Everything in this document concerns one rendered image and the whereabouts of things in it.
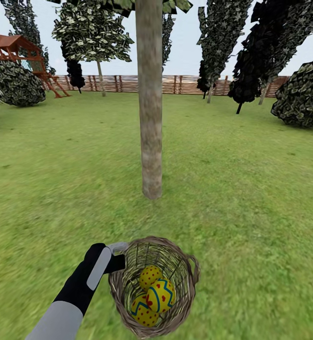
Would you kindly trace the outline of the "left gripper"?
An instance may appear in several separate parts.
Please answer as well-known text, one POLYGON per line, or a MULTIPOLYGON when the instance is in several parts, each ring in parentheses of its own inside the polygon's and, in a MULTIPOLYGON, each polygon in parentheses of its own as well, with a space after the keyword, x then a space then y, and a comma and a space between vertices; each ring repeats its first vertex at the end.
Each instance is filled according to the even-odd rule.
POLYGON ((113 264, 112 266, 108 269, 105 270, 104 274, 106 273, 113 273, 114 271, 118 270, 124 270, 126 265, 126 260, 125 260, 125 255, 115 255, 113 256, 113 264))

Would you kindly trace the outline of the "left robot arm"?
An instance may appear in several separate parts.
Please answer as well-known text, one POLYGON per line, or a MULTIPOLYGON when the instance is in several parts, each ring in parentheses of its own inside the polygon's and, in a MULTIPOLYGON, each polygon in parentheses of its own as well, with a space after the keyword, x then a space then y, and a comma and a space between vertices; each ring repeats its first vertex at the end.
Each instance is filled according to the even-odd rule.
POLYGON ((114 253, 127 250, 128 243, 121 241, 91 246, 64 287, 35 325, 25 340, 75 340, 92 296, 106 273, 124 270, 125 255, 114 253))

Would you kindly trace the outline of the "wicker basket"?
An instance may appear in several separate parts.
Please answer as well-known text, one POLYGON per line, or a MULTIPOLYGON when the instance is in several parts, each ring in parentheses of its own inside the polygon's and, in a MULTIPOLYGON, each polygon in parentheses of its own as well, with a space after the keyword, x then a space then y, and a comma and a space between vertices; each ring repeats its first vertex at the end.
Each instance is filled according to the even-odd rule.
POLYGON ((132 240, 128 243, 128 249, 122 250, 120 255, 125 255, 126 267, 124 270, 114 271, 113 273, 109 273, 108 283, 110 285, 110 293, 114 298, 114 303, 116 304, 116 309, 119 312, 119 315, 122 319, 123 326, 130 330, 139 340, 146 340, 148 338, 160 337, 163 335, 168 335, 178 329, 178 327, 183 324, 188 318, 192 306, 192 302, 196 295, 195 292, 195 284, 200 281, 200 264, 197 258, 194 255, 185 254, 173 241, 167 238, 160 238, 155 236, 149 236, 146 238, 139 238, 132 240), (179 274, 177 282, 174 283, 176 300, 172 307, 164 313, 164 316, 159 314, 158 325, 154 325, 153 327, 147 327, 141 325, 137 322, 130 313, 130 310, 126 310, 126 294, 127 288, 129 285, 132 288, 129 292, 128 298, 129 303, 133 303, 134 298, 136 297, 138 291, 139 281, 133 283, 139 279, 141 271, 145 268, 145 266, 138 266, 137 270, 131 273, 131 270, 134 268, 132 264, 130 264, 130 255, 131 252, 129 250, 132 247, 136 247, 135 256, 139 256, 139 251, 141 250, 142 244, 153 244, 156 245, 156 250, 146 249, 144 254, 144 265, 149 266, 149 254, 155 256, 151 261, 154 266, 159 266, 162 271, 168 268, 165 262, 161 262, 159 260, 163 259, 164 256, 161 255, 162 248, 168 248, 166 250, 167 257, 170 259, 173 257, 173 254, 178 255, 176 258, 177 264, 174 263, 172 266, 174 270, 177 271, 181 265, 181 263, 185 264, 183 274, 179 274), (194 274, 192 274, 192 267, 189 262, 189 258, 195 262, 194 274), (132 275, 132 276, 131 276, 132 275), (186 284, 186 291, 185 291, 186 284))

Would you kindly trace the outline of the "easter egg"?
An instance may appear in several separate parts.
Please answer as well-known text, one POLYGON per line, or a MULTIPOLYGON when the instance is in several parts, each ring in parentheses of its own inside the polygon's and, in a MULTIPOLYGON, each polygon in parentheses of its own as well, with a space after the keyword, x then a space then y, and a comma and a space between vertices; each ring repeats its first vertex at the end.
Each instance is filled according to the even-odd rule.
POLYGON ((137 293, 130 307, 131 316, 141 325, 153 327, 159 320, 159 314, 147 306, 146 295, 144 291, 137 293))
MULTIPOLYGON (((144 290, 140 288, 143 292, 144 290)), ((144 291, 145 292, 145 291, 144 291)), ((176 300, 174 284, 170 279, 165 277, 155 280, 148 289, 146 303, 150 310, 156 313, 165 313, 169 310, 176 300)))
POLYGON ((157 280, 158 278, 162 278, 163 271, 159 266, 154 266, 153 264, 149 266, 145 266, 145 268, 141 271, 139 281, 139 287, 142 288, 145 292, 148 292, 151 284, 157 280))

